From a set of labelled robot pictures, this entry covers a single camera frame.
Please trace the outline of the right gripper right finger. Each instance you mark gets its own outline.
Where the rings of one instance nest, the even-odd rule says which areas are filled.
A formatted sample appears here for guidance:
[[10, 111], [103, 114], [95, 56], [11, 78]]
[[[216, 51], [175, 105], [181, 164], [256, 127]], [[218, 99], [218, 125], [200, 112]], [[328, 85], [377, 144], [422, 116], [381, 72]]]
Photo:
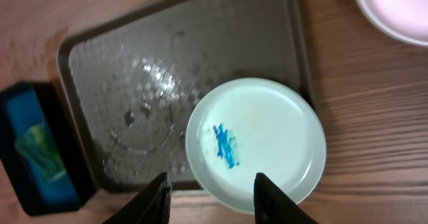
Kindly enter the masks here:
[[318, 224], [263, 173], [255, 176], [253, 204], [256, 224]]

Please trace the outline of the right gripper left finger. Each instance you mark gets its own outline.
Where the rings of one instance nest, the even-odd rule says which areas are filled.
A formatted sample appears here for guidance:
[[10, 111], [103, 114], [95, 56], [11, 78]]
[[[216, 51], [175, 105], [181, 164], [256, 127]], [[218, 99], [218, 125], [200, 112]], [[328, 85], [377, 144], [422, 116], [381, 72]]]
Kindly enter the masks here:
[[169, 224], [172, 184], [161, 173], [103, 224]]

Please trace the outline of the white plate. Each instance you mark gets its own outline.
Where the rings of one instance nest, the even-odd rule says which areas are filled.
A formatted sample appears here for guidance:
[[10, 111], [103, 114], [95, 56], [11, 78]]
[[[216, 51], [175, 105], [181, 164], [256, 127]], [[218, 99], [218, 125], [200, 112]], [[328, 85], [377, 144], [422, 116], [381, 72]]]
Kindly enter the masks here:
[[327, 144], [320, 119], [301, 95], [271, 80], [242, 78], [197, 104], [185, 150], [203, 189], [226, 207], [252, 214], [257, 173], [301, 203], [322, 177]]
[[427, 46], [427, 0], [355, 0], [380, 31], [399, 41]]

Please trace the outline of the green yellow sponge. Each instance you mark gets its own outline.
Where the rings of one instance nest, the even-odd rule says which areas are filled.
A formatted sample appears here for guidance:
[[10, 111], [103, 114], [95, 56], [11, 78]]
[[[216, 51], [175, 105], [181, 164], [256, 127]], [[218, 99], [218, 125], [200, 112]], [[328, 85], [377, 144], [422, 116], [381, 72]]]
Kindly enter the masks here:
[[67, 173], [57, 148], [48, 139], [43, 123], [31, 126], [17, 137], [14, 147], [23, 158], [37, 167], [45, 182], [56, 181]]

